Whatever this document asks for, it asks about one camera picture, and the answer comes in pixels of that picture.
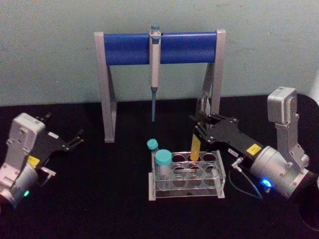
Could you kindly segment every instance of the light blue wall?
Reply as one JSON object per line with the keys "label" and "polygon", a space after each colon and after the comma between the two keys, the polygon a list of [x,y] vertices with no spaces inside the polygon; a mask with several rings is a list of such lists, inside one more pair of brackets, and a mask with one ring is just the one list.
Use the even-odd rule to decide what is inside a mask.
{"label": "light blue wall", "polygon": [[[94,32],[227,32],[222,95],[307,93],[319,65],[319,2],[0,0],[0,105],[99,101]],[[148,66],[113,67],[117,99],[150,99]],[[205,66],[164,65],[159,98],[196,97]]]}

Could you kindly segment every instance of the pipette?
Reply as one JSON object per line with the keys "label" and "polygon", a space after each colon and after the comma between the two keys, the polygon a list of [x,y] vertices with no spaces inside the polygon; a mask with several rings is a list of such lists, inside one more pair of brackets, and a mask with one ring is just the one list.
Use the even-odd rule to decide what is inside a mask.
{"label": "pipette", "polygon": [[150,31],[150,85],[152,91],[152,122],[155,121],[156,91],[159,86],[160,74],[160,27],[151,26]]}

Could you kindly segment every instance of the black tabletop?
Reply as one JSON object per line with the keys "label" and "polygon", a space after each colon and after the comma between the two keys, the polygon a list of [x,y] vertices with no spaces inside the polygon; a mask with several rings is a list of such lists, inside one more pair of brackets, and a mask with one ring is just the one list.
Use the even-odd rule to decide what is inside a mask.
{"label": "black tabletop", "polygon": [[[146,141],[160,148],[189,151],[196,100],[157,101],[156,122],[150,102],[119,103],[116,142],[104,143],[100,104],[62,104],[0,108],[0,162],[11,121],[21,112],[52,112],[46,129],[65,140],[78,129],[85,142],[47,164],[56,171],[47,185],[34,187],[14,213],[0,218],[0,238],[319,238],[299,216],[298,205],[275,191],[256,200],[226,180],[225,199],[191,197],[148,201],[151,154]],[[267,96],[222,98],[222,115],[237,117],[239,128],[277,148],[276,130],[267,120]],[[319,172],[319,107],[298,95],[299,143]],[[223,154],[225,171],[233,160]],[[233,181],[253,192],[236,172]]]}

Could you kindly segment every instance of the test tube rack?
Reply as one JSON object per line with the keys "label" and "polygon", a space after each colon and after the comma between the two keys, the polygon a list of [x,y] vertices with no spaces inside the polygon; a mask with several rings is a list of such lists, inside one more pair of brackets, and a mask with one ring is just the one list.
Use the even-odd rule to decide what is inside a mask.
{"label": "test tube rack", "polygon": [[225,198],[226,174],[219,150],[200,152],[198,161],[190,160],[190,152],[172,153],[172,163],[166,176],[152,154],[149,173],[149,201],[156,198],[217,196]]}

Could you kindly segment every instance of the yellow tube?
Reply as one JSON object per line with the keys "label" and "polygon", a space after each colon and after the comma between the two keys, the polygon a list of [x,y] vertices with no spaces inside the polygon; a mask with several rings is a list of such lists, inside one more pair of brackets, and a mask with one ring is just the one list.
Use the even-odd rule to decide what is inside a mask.
{"label": "yellow tube", "polygon": [[195,134],[193,134],[193,139],[191,142],[191,150],[190,150],[190,160],[197,161],[199,158],[200,151],[200,141]]}

